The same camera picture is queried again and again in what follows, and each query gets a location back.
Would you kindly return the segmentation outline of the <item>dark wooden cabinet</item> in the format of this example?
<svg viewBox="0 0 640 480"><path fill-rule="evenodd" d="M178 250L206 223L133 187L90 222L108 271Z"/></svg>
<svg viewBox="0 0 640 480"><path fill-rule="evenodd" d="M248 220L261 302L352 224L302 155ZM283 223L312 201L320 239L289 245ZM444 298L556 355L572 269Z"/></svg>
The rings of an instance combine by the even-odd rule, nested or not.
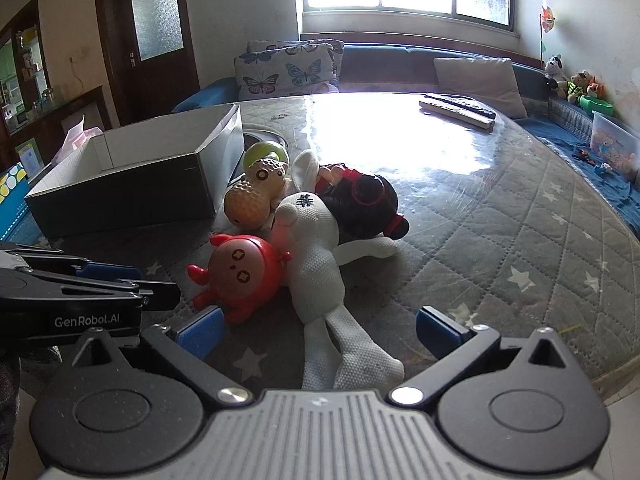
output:
<svg viewBox="0 0 640 480"><path fill-rule="evenodd" d="M33 148L40 162L50 162L62 146L65 125L86 110L91 123L113 125L101 86L82 87L66 99L53 89L44 55L38 0L30 0L1 29L1 169L20 161L18 149Z"/></svg>

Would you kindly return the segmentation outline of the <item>panda plush toy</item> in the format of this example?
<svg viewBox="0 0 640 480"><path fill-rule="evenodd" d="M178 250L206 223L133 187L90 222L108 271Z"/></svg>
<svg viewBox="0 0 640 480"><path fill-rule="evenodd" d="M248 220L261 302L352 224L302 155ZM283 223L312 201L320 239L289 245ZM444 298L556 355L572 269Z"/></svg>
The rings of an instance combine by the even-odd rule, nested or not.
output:
<svg viewBox="0 0 640 480"><path fill-rule="evenodd" d="M550 88L555 92L565 92L567 90L568 78L563 70L562 56L552 55L544 64L544 73L549 81Z"/></svg>

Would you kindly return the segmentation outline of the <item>green round toy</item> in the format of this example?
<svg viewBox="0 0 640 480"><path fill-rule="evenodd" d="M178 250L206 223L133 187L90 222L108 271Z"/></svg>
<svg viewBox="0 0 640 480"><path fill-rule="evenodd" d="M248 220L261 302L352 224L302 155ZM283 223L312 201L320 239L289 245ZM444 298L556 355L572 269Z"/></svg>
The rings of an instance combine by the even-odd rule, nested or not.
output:
<svg viewBox="0 0 640 480"><path fill-rule="evenodd" d="M287 164L290 159L285 147L274 141L259 141L252 144L244 153L243 168L247 170L261 159L273 159Z"/></svg>

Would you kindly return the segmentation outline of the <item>white remote control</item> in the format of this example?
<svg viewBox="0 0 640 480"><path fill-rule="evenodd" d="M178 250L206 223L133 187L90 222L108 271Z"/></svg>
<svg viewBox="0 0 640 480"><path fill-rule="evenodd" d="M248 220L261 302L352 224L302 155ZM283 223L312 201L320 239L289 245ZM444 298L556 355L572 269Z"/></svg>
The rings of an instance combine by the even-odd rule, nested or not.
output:
<svg viewBox="0 0 640 480"><path fill-rule="evenodd" d="M421 110L425 110L427 113L436 114L442 117L447 117L457 122L463 122L465 125L479 128L484 131L491 131L495 125L495 119L485 117L483 115L471 112L465 108L458 107L451 104L446 104L442 101L432 100L424 98L420 101Z"/></svg>

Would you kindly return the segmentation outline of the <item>plain white pillow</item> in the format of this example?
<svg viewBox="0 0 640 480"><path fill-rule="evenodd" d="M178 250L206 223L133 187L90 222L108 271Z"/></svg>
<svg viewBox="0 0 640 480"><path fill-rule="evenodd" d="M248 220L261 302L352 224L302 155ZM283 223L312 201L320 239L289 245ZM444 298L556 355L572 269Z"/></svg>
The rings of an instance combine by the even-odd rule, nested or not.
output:
<svg viewBox="0 0 640 480"><path fill-rule="evenodd" d="M512 119L526 118L510 58L435 58L442 93L469 96Z"/></svg>

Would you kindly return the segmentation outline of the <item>blue sofa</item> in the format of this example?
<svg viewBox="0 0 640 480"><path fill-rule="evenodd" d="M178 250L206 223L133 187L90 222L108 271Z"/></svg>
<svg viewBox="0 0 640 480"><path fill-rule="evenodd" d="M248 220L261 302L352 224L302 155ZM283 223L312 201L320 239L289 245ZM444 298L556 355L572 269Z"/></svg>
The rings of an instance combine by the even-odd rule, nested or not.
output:
<svg viewBox="0 0 640 480"><path fill-rule="evenodd" d="M413 92L435 90L435 58L468 58L469 52L399 44L345 44L338 88L342 91ZM576 166L639 233L639 179L620 171L604 171L604 159L590 148L592 119L579 107L552 94L551 79L542 70L513 65L528 116L518 124L536 138L571 157Z"/></svg>

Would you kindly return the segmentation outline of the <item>blue yellow dotted box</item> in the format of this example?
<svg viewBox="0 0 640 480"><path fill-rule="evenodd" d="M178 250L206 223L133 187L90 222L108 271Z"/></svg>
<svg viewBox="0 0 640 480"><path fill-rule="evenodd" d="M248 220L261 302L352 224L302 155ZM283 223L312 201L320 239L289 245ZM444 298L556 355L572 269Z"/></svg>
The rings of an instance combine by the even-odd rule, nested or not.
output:
<svg viewBox="0 0 640 480"><path fill-rule="evenodd" d="M1 175L0 232L2 242L37 245L42 233L25 202L27 172L18 162Z"/></svg>

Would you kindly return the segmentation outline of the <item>tan peanut toy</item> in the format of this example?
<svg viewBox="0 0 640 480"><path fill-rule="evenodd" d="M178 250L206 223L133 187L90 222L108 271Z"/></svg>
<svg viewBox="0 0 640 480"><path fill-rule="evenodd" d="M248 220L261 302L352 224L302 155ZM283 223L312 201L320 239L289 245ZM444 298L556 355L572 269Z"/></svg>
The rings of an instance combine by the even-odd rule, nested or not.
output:
<svg viewBox="0 0 640 480"><path fill-rule="evenodd" d="M285 188L286 163L262 158L224 196L224 213L242 231L261 228Z"/></svg>

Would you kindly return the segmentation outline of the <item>black remote control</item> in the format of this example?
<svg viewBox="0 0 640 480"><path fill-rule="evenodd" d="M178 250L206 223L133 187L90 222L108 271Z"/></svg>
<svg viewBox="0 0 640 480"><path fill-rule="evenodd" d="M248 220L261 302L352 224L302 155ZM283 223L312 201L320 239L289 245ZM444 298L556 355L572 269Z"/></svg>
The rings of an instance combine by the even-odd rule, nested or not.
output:
<svg viewBox="0 0 640 480"><path fill-rule="evenodd" d="M495 119L497 114L490 108L485 106L476 99L469 98L468 96L454 96L453 94L440 94L430 92L425 95L426 98L454 105L460 108L464 108L469 112L473 112L477 115L484 116L489 119Z"/></svg>

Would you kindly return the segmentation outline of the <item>black-haired red doll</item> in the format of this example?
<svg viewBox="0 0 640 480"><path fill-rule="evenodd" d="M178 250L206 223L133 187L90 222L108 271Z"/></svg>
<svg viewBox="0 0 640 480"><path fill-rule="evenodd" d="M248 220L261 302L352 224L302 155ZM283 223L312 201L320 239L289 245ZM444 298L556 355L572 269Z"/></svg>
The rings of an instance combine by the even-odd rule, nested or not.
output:
<svg viewBox="0 0 640 480"><path fill-rule="evenodd" d="M351 238L384 235L399 240L409 232L393 185L379 174L363 174L344 164L321 166L314 192Z"/></svg>

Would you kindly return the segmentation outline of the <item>butterfly print pillow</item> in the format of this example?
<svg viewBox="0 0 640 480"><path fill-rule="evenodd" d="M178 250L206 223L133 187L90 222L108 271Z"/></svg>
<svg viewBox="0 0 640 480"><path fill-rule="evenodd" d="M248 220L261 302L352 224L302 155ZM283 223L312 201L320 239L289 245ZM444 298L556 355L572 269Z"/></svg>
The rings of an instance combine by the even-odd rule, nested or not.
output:
<svg viewBox="0 0 640 480"><path fill-rule="evenodd" d="M344 42L335 39L249 48L234 59L241 101L337 93Z"/></svg>

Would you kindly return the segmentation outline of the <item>colourful pinwheel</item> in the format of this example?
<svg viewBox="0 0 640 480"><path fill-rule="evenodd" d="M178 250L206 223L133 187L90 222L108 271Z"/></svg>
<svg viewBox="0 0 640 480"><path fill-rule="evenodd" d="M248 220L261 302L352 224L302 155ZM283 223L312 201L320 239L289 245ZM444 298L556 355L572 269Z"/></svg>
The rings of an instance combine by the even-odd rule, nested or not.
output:
<svg viewBox="0 0 640 480"><path fill-rule="evenodd" d="M544 52L546 52L546 44L544 43L544 35L551 32L555 25L555 16L548 5L548 2L544 0L540 6L539 13L539 57L540 62L544 62Z"/></svg>

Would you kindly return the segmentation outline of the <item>red round-head toy figure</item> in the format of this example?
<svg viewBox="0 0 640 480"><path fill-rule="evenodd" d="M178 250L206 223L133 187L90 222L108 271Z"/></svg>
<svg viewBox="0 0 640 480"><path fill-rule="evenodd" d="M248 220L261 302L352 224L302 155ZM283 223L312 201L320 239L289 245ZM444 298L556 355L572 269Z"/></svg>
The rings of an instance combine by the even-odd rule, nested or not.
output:
<svg viewBox="0 0 640 480"><path fill-rule="evenodd" d="M209 243L206 268L186 269L192 282L207 287L193 298L193 307L201 311L221 302L229 308L226 322L241 324L277 293L292 256L254 235L213 234Z"/></svg>

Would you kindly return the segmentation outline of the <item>white plush rabbit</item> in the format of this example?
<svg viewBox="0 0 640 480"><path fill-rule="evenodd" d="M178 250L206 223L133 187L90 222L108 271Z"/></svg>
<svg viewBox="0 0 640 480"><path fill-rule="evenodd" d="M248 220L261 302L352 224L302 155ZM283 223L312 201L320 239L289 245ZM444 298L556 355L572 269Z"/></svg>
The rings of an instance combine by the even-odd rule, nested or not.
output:
<svg viewBox="0 0 640 480"><path fill-rule="evenodd" d="M304 324L303 387L389 392L405 377L404 364L382 349L345 307L341 266L398 252L389 237L342 244L338 223L314 192L317 156L301 152L291 169L293 193L273 214L270 243L291 259L285 274L293 307Z"/></svg>

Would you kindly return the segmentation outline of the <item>grey quilted table cover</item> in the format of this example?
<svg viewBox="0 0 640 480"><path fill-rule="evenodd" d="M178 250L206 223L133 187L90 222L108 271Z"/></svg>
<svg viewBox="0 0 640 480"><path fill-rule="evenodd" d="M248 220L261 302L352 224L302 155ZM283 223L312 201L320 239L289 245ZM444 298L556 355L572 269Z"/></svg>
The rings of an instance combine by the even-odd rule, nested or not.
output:
<svg viewBox="0 0 640 480"><path fill-rule="evenodd" d="M390 258L344 266L352 315L408 375L433 363L416 339L424 306L507 337L548 326L602 396L639 375L639 242L570 166L509 118L488 133L425 114L412 94L352 93L238 104L243 136L278 134L288 152L313 150L380 174L395 188L409 232ZM213 218L52 237L88 258L169 278L182 320L198 288L186 268L205 264Z"/></svg>

